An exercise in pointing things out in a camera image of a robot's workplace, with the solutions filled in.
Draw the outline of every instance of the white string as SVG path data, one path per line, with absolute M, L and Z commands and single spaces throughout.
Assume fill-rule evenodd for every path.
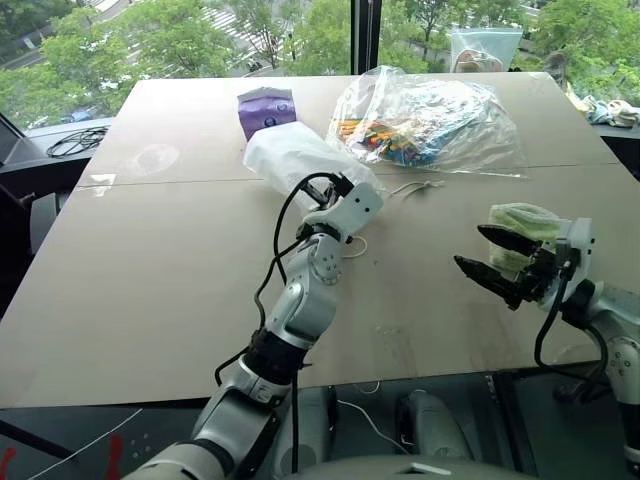
M 416 185 L 417 187 L 414 188 L 413 190 L 410 190 L 409 192 L 405 193 L 403 198 L 407 198 L 412 193 L 415 193 L 418 190 L 422 190 L 423 188 L 441 187 L 442 185 L 444 185 L 444 181 L 432 182 L 431 180 L 425 180 L 424 182 L 409 182 L 409 183 L 405 183 L 404 185 L 402 185 L 402 186 L 396 188 L 394 191 L 390 192 L 389 195 L 391 195 L 391 196 L 397 195 L 402 190 L 404 190 L 405 188 L 410 187 L 412 185 Z
M 361 257 L 362 255 L 364 255 L 367 252 L 367 247 L 369 246 L 367 244 L 367 241 L 364 239 L 364 237 L 361 237 L 360 235 L 354 235 L 352 237 L 354 240 L 360 240 L 362 242 L 362 250 L 360 250 L 359 252 L 356 253 L 350 253 L 350 254 L 345 254 L 342 255 L 342 258 L 358 258 Z
M 357 385 L 354 385 L 353 387 L 364 395 L 373 395 L 374 393 L 377 393 L 378 390 L 380 390 L 380 380 L 376 382 L 376 386 L 373 388 L 373 390 L 363 390 Z
M 138 410 L 136 410 L 135 412 L 133 412 L 131 415 L 129 415 L 127 418 L 125 418 L 122 422 L 120 422 L 118 425 L 116 425 L 115 427 L 113 427 L 111 430 L 109 430 L 106 433 L 103 433 L 102 435 L 100 435 L 98 438 L 96 438 L 95 440 L 93 440 L 92 442 L 87 443 L 84 447 L 76 450 L 75 452 L 73 452 L 71 455 L 69 455 L 67 458 L 63 458 L 62 460 L 60 460 L 58 463 L 54 463 L 53 465 L 51 465 L 48 468 L 45 468 L 44 470 L 42 470 L 40 473 L 36 473 L 34 476 L 29 477 L 27 480 L 34 480 L 35 478 L 39 478 L 42 475 L 44 475 L 45 473 L 49 472 L 50 470 L 53 470 L 54 468 L 56 468 L 59 465 L 62 465 L 63 463 L 71 460 L 73 457 L 81 454 L 82 452 L 84 452 L 87 448 L 95 445 L 96 443 L 98 443 L 100 440 L 102 440 L 103 438 L 111 435 L 113 432 L 115 432 L 116 430 L 118 430 L 120 427 L 122 427 L 125 423 L 127 423 L 129 420 L 132 420 L 136 415 L 138 415 L 140 412 L 142 411 L 141 408 L 139 408 Z
M 369 425 L 371 425 L 371 428 L 373 428 L 373 431 L 376 433 L 376 435 L 378 435 L 383 440 L 386 440 L 387 442 L 393 444 L 396 448 L 400 449 L 401 451 L 403 451 L 404 453 L 409 455 L 409 452 L 407 452 L 407 450 L 402 445 L 400 445 L 398 442 L 396 442 L 393 438 L 387 437 L 384 433 L 382 433 L 380 430 L 378 430 L 378 427 L 376 427 L 376 424 L 373 423 L 373 420 L 371 420 L 371 417 L 365 411 L 364 408 L 356 405 L 355 403 L 345 402 L 343 400 L 338 400 L 338 403 L 340 405 L 347 405 L 348 407 L 355 408 L 356 410 L 358 410 L 360 413 L 362 413 L 362 415 L 364 415 L 364 418 L 367 419 L 367 422 L 369 422 Z

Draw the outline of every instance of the plastic bag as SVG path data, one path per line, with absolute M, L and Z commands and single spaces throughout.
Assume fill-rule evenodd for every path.
M 247 144 L 243 163 L 285 195 L 304 177 L 316 172 L 343 173 L 354 185 L 367 182 L 378 190 L 383 189 L 368 167 L 331 148 L 300 122 L 258 130 Z M 328 180 L 317 178 L 310 183 L 324 191 Z M 296 195 L 295 202 L 302 210 L 318 206 L 303 193 Z
M 452 72 L 506 72 L 513 61 L 522 30 L 463 28 L 449 31 Z
M 347 87 L 327 142 L 364 163 L 526 177 L 516 126 L 490 87 L 392 67 Z

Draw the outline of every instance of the green cloth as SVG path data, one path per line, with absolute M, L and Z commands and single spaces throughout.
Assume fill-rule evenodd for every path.
M 493 205 L 489 211 L 489 223 L 502 225 L 532 240 L 550 243 L 555 251 L 556 236 L 562 220 L 555 213 L 528 203 Z M 524 255 L 490 244 L 489 263 L 499 270 L 517 273 L 529 264 Z

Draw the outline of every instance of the crosswalk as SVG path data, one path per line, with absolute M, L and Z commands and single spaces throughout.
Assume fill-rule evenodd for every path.
M 248 60 L 255 55 L 257 49 L 262 50 L 264 48 L 264 41 L 261 37 L 247 33 L 249 30 L 248 24 L 246 25 L 246 28 L 238 31 L 236 16 L 233 12 L 219 10 L 212 7 L 204 7 L 202 13 L 203 18 L 208 21 L 212 27 L 217 30 L 221 30 L 235 39 L 238 46 L 246 48 L 246 53 L 243 55 L 242 60 Z M 278 50 L 282 48 L 283 43 L 284 42 L 281 40 L 278 45 Z

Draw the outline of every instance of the table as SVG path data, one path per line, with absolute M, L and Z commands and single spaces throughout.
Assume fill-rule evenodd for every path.
M 542 74 L 466 74 L 494 85 L 518 125 L 530 180 L 381 165 L 393 198 L 347 260 L 333 326 L 303 386 L 534 365 L 543 314 L 509 311 L 454 265 L 487 258 L 475 233 L 495 203 L 526 201 L 590 216 L 592 278 L 640 280 L 639 184 Z M 298 117 L 324 134 L 349 77 L 140 82 L 87 166 L 0 323 L 0 406 L 111 404 L 207 396 L 213 369 L 257 325 L 252 295 L 270 258 L 283 197 L 241 164 L 237 93 L 292 88 Z M 282 237 L 291 238 L 293 210 Z M 268 305 L 278 286 L 266 292 Z M 594 358 L 558 325 L 545 357 Z

